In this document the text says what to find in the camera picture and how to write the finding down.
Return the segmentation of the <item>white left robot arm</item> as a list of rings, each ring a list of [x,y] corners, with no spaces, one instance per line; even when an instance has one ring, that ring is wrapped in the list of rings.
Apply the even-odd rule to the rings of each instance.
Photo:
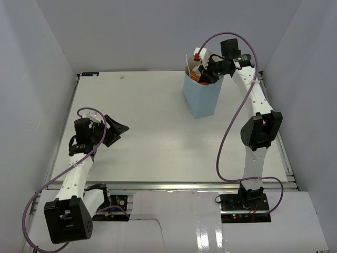
[[[93,220],[98,210],[111,205],[110,192],[104,183],[86,186],[88,173],[94,163],[95,148],[101,142],[106,147],[121,138],[129,127],[114,121],[108,115],[99,121],[90,111],[74,122],[75,135],[69,142],[71,170],[53,201],[44,206],[44,216],[53,244],[90,239]]]

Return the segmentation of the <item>orange kettle chips bag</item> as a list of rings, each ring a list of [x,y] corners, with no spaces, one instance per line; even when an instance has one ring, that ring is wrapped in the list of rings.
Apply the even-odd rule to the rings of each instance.
[[[199,83],[200,85],[209,85],[211,83],[206,76],[202,75],[202,73],[199,71],[197,67],[191,70],[190,78],[193,81]]]

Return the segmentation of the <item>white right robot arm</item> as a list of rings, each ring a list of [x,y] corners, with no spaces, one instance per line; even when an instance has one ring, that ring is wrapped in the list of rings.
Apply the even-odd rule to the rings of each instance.
[[[246,107],[249,119],[240,131],[245,146],[245,165],[243,178],[238,180],[237,202],[242,209],[250,210],[262,201],[265,156],[276,138],[283,116],[268,103],[257,78],[256,63],[251,55],[241,53],[237,39],[225,40],[220,46],[220,59],[216,61],[214,54],[210,54],[206,57],[207,66],[199,69],[210,81],[230,75],[243,96],[239,107]]]

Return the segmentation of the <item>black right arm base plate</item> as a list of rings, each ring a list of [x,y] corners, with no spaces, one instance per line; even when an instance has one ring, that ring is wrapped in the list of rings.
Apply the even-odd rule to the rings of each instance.
[[[271,215],[262,215],[269,211],[266,194],[262,200],[252,206],[244,206],[239,201],[238,194],[220,194],[215,197],[215,203],[220,206],[222,224],[239,223],[270,223]]]

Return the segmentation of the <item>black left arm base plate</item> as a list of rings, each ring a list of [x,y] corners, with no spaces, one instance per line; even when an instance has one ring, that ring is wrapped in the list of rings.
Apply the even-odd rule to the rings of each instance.
[[[119,206],[125,212],[127,212],[128,205],[128,196],[127,195],[110,195],[111,203],[105,202],[101,206],[99,206],[99,210],[106,208],[108,206],[114,206],[113,208],[106,209],[103,212],[99,212],[93,216],[93,221],[129,221],[129,218],[125,215],[125,213],[116,208]]]

